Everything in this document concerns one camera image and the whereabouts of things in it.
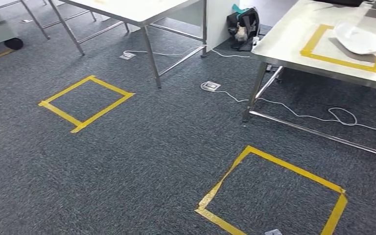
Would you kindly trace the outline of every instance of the white container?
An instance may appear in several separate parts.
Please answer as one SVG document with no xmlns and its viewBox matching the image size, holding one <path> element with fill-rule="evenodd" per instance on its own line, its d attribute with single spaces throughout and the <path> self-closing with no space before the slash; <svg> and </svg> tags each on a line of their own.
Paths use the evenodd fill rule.
<svg viewBox="0 0 376 235">
<path fill-rule="evenodd" d="M 333 31 L 349 51 L 360 55 L 376 54 L 376 34 L 347 22 L 339 22 Z"/>
</svg>

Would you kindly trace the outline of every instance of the white cable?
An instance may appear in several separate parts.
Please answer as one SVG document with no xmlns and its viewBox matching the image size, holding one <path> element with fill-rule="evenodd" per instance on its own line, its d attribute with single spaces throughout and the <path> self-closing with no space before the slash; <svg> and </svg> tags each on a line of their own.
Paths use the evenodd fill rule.
<svg viewBox="0 0 376 235">
<path fill-rule="evenodd" d="M 249 101 L 248 99 L 238 100 L 238 99 L 236 99 L 234 96 L 230 95 L 230 93 L 228 93 L 228 92 L 226 92 L 226 91 L 220 91 L 220 92 L 210 91 L 210 90 L 204 88 L 204 85 L 205 85 L 205 84 L 206 84 L 206 82 L 204 82 L 203 84 L 201 84 L 201 89 L 203 89 L 203 90 L 205 90 L 205 91 L 207 91 L 207 92 L 213 92 L 213 93 L 226 93 L 229 97 L 233 98 L 235 101 L 237 101 L 237 102 L 239 102 L 239 103 L 240 103 L 240 102 L 243 102 L 243 101 Z"/>
<path fill-rule="evenodd" d="M 219 91 L 219 92 L 216 92 L 216 91 L 210 91 L 210 90 L 207 90 L 204 88 L 204 85 L 206 84 L 203 83 L 201 84 L 201 89 L 207 91 L 207 92 L 213 92 L 213 93 L 226 93 L 229 97 L 233 98 L 235 101 L 237 102 L 243 102 L 243 101 L 249 101 L 248 99 L 243 99 L 243 100 L 238 100 L 236 99 L 234 96 L 232 96 L 230 93 L 226 92 L 226 91 Z M 293 113 L 293 115 L 299 117 L 299 118 L 313 118 L 313 119 L 316 119 L 316 120 L 319 120 L 319 121 L 334 121 L 334 122 L 339 122 L 341 123 L 342 125 L 344 126 L 362 126 L 362 127 L 365 127 L 365 128 L 368 128 L 368 129 L 371 129 L 371 130 L 375 130 L 376 131 L 376 128 L 373 128 L 373 127 L 370 127 L 370 126 L 366 126 L 366 125 L 363 125 L 363 124 L 358 124 L 358 120 L 356 118 L 356 116 L 351 113 L 350 111 L 346 110 L 346 109 L 343 109 L 343 108 L 330 108 L 328 109 L 328 112 L 330 114 L 332 114 L 336 119 L 322 119 L 322 118 L 319 118 L 319 117 L 314 117 L 314 116 L 309 116 L 309 115 L 299 115 L 297 114 L 296 112 L 294 112 L 292 109 L 290 109 L 289 107 L 287 107 L 285 104 L 283 103 L 280 103 L 280 102 L 274 102 L 274 101 L 271 101 L 271 100 L 268 100 L 268 99 L 264 99 L 264 98 L 258 98 L 258 100 L 261 99 L 261 100 L 264 100 L 266 102 L 269 102 L 269 103 L 273 103 L 273 104 L 280 104 L 282 105 L 283 107 L 285 107 L 287 110 L 289 110 L 291 113 Z M 333 110 L 342 110 L 344 112 L 347 112 L 348 114 L 350 114 L 353 118 L 354 118 L 354 123 L 346 123 L 346 122 L 343 122 L 334 112 Z"/>
<path fill-rule="evenodd" d="M 197 46 L 197 47 L 192 47 L 186 51 L 184 51 L 182 54 L 164 54 L 164 53 L 160 53 L 160 52 L 154 52 L 154 54 L 158 54 L 158 55 L 163 55 L 163 56 L 174 56 L 174 55 L 185 55 L 185 53 L 187 53 L 188 51 L 192 50 L 192 49 L 195 49 L 195 48 L 199 48 L 199 47 L 203 47 L 203 46 L 206 46 L 206 47 L 209 47 L 209 45 L 202 45 L 202 46 Z M 250 56 L 242 56 L 242 55 L 223 55 L 221 54 L 220 52 L 214 50 L 214 49 L 211 49 L 211 51 L 214 51 L 215 53 L 217 53 L 219 56 L 222 56 L 222 57 L 240 57 L 240 58 L 250 58 Z M 123 52 L 123 54 L 127 53 L 127 52 L 135 52 L 135 53 L 148 53 L 147 51 L 143 51 L 143 50 L 125 50 Z"/>
</svg>

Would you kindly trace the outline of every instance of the yellow tape square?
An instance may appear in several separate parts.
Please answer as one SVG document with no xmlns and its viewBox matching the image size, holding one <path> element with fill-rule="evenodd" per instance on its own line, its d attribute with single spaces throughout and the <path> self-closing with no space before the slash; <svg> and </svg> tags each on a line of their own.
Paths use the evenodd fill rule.
<svg viewBox="0 0 376 235">
<path fill-rule="evenodd" d="M 313 36 L 309 39 L 308 43 L 305 47 L 301 50 L 301 55 L 305 57 L 309 57 L 316 60 L 321 60 L 325 62 L 330 62 L 342 66 L 347 66 L 359 70 L 365 70 L 370 72 L 376 72 L 376 61 L 373 66 L 362 65 L 358 63 L 353 63 L 349 61 L 339 60 L 336 58 L 331 58 L 327 56 L 322 56 L 318 54 L 314 54 L 313 51 L 315 50 L 316 45 L 321 40 L 322 36 L 325 34 L 327 30 L 333 29 L 333 26 L 321 24 L 318 29 L 315 31 Z"/>
<path fill-rule="evenodd" d="M 78 86 L 80 85 L 83 85 L 85 82 L 87 81 L 93 81 L 105 88 L 108 88 L 114 92 L 117 92 L 121 95 L 123 95 L 122 98 L 120 98 L 119 100 L 117 100 L 116 102 L 114 102 L 113 104 L 107 106 L 105 109 L 103 109 L 102 111 L 98 112 L 97 114 L 95 114 L 94 116 L 90 117 L 89 119 L 87 119 L 86 121 L 84 122 L 81 122 L 77 119 L 75 119 L 73 116 L 65 113 L 64 111 L 58 109 L 57 107 L 53 106 L 52 104 L 50 104 L 51 101 L 59 98 L 60 96 L 66 94 L 67 92 L 73 90 L 74 88 L 77 88 Z M 106 114 L 107 112 L 109 112 L 110 110 L 114 109 L 115 107 L 117 107 L 118 105 L 120 105 L 121 103 L 125 102 L 127 99 L 129 99 L 130 97 L 132 97 L 134 95 L 134 93 L 129 93 L 127 91 L 124 91 L 118 87 L 115 87 L 113 85 L 110 85 L 106 82 L 103 82 L 102 80 L 99 80 L 97 79 L 94 75 L 91 75 L 89 77 L 86 77 L 84 78 L 83 80 L 73 84 L 72 86 L 64 89 L 63 91 L 51 96 L 50 98 L 46 99 L 46 100 L 43 100 L 41 101 L 38 105 L 39 106 L 43 106 L 43 107 L 46 107 L 47 109 L 53 111 L 54 113 L 58 114 L 60 117 L 64 118 L 65 120 L 73 123 L 74 125 L 76 125 L 76 128 L 74 128 L 71 133 L 77 133 L 79 132 L 80 130 L 82 130 L 84 127 L 88 126 L 90 123 L 94 122 L 96 119 L 98 119 L 99 117 L 103 116 L 104 114 Z"/>
<path fill-rule="evenodd" d="M 213 222 L 214 224 L 220 226 L 225 231 L 233 234 L 233 235 L 245 235 L 245 232 L 241 231 L 240 229 L 234 227 L 233 225 L 229 224 L 228 222 L 224 221 L 222 218 L 218 217 L 217 215 L 213 214 L 209 210 L 206 209 L 207 205 L 211 202 L 211 200 L 215 197 L 218 190 L 220 189 L 223 181 L 227 178 L 227 176 L 240 164 L 240 162 L 250 153 L 253 153 L 257 156 L 260 156 L 268 161 L 271 161 L 275 164 L 281 165 L 291 171 L 294 171 L 297 174 L 305 176 L 323 186 L 330 188 L 340 194 L 338 201 L 335 204 L 335 207 L 332 209 L 332 213 L 329 216 L 329 219 L 326 221 L 324 228 L 322 229 L 321 235 L 332 235 L 333 231 L 335 230 L 336 225 L 338 224 L 339 219 L 341 218 L 342 212 L 344 212 L 345 206 L 347 204 L 347 199 L 345 197 L 345 190 L 342 189 L 340 186 L 331 183 L 319 176 L 316 176 L 304 169 L 301 169 L 297 166 L 294 166 L 290 163 L 287 163 L 281 159 L 278 159 L 270 154 L 264 153 L 252 146 L 247 146 L 243 152 L 236 158 L 233 165 L 227 171 L 227 173 L 223 176 L 223 178 L 205 195 L 205 197 L 198 203 L 198 209 L 195 211 L 208 219 L 209 221 Z"/>
</svg>

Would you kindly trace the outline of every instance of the floor socket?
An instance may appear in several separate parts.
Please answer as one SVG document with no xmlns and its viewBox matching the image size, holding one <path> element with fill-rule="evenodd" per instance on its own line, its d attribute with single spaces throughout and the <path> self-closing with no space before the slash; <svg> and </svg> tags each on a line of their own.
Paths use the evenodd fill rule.
<svg viewBox="0 0 376 235">
<path fill-rule="evenodd" d="M 272 231 L 265 232 L 264 235 L 282 235 L 282 233 L 279 231 L 279 229 L 275 229 Z"/>
<path fill-rule="evenodd" d="M 215 92 L 215 90 L 217 90 L 219 87 L 221 87 L 220 84 L 218 83 L 215 83 L 215 82 L 206 82 L 202 85 L 202 88 L 205 89 L 205 90 L 208 90 L 208 91 L 212 91 L 212 92 Z"/>
<path fill-rule="evenodd" d="M 132 59 L 133 57 L 135 57 L 136 55 L 135 54 L 132 54 L 132 53 L 128 53 L 128 52 L 125 52 L 123 55 L 121 55 L 120 57 L 122 59 L 125 59 L 125 60 L 130 60 Z"/>
</svg>

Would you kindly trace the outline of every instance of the carpet floor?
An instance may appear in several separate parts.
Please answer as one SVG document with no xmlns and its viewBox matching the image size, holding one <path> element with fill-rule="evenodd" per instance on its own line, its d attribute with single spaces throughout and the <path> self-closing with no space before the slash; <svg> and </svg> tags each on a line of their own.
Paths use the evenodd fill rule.
<svg viewBox="0 0 376 235">
<path fill-rule="evenodd" d="M 56 20 L 49 5 L 28 4 L 42 23 Z M 80 11 L 69 5 L 60 10 Z M 255 58 L 197 55 L 164 75 L 158 90 L 146 54 L 119 58 L 124 50 L 145 50 L 140 32 L 126 34 L 119 26 L 84 43 L 81 56 L 61 25 L 47 29 L 51 39 L 46 40 L 34 23 L 19 23 L 29 19 L 20 4 L 0 12 L 25 43 L 0 58 L 0 234 L 227 234 L 194 210 L 248 145 L 346 190 L 348 204 L 334 234 L 376 234 L 376 155 L 259 117 L 242 123 L 245 103 L 200 89 L 213 81 L 220 90 L 248 98 L 259 65 Z M 113 22 L 84 15 L 69 25 L 83 38 Z M 171 19 L 160 23 L 200 31 Z M 162 53 L 199 45 L 151 27 L 149 36 Z M 230 50 L 228 43 L 216 50 L 250 55 Z M 155 56 L 160 70 L 178 58 Z M 135 95 L 72 134 L 75 125 L 38 104 L 90 75 Z M 374 89 L 286 70 L 283 82 L 263 97 L 320 118 L 332 118 L 328 108 L 346 108 L 359 123 L 376 128 Z M 52 104 L 84 121 L 120 98 L 87 82 Z M 262 100 L 256 106 L 376 148 L 376 131 L 297 118 Z M 348 114 L 339 116 L 352 121 Z M 284 235 L 316 235 L 338 196 L 250 154 L 207 209 L 247 234 L 279 229 Z"/>
</svg>

